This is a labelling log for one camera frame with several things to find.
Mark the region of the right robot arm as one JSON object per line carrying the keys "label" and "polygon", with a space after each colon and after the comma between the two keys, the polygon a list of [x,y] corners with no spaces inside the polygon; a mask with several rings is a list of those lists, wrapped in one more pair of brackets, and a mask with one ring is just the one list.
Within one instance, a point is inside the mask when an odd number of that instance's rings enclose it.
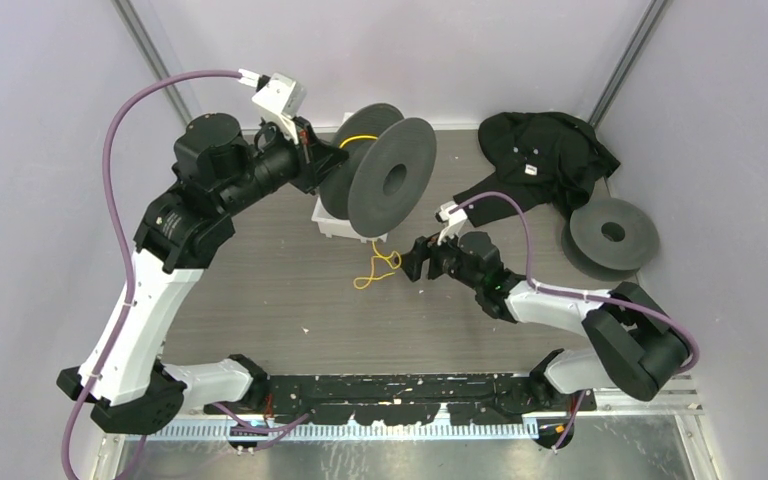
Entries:
{"label": "right robot arm", "polygon": [[693,358],[690,341],[638,285],[588,291],[529,281],[504,265],[485,232],[419,237],[402,255],[401,268],[412,282],[442,275],[460,282],[491,318],[587,339],[588,348],[560,349],[532,369],[531,397],[544,410],[556,410],[572,393],[591,388],[616,387],[650,401]]}

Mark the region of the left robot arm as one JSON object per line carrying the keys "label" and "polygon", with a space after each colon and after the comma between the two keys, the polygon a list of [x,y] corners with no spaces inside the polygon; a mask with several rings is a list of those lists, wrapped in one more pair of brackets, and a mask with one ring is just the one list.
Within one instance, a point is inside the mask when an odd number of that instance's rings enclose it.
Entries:
{"label": "left robot arm", "polygon": [[160,350],[184,299],[234,235],[233,217],[286,184],[310,193],[348,160],[305,119],[293,124],[297,140],[266,122],[247,141],[234,117],[206,114],[175,141],[176,179],[149,204],[127,250],[121,307],[90,357],[57,379],[76,405],[92,405],[104,432],[151,435],[189,409],[230,402],[253,414],[265,405],[266,372],[247,357],[178,366]]}

